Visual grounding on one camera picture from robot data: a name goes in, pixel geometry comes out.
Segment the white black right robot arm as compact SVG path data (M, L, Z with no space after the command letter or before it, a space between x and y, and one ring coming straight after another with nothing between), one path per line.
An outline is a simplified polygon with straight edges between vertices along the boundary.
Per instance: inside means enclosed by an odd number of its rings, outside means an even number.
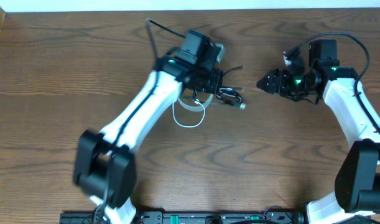
M373 223L380 214L380 117L366 97L362 73L344 67L337 57L337 42L322 33L306 41L308 65L300 56L301 46L283 53L285 69L270 70L256 86L268 94L293 102L310 95L332 110L350 150L327 196L306 204L291 216L292 223Z

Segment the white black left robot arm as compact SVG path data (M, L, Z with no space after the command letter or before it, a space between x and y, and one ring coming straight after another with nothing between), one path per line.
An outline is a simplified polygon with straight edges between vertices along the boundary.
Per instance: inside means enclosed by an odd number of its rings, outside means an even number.
M79 138L73 183L98 204L90 221L131 223L136 215L130 196L137 181L135 155L156 121L184 89L214 94L223 72L215 68L225 48L189 30L180 47L156 56L149 78L124 111L98 132Z

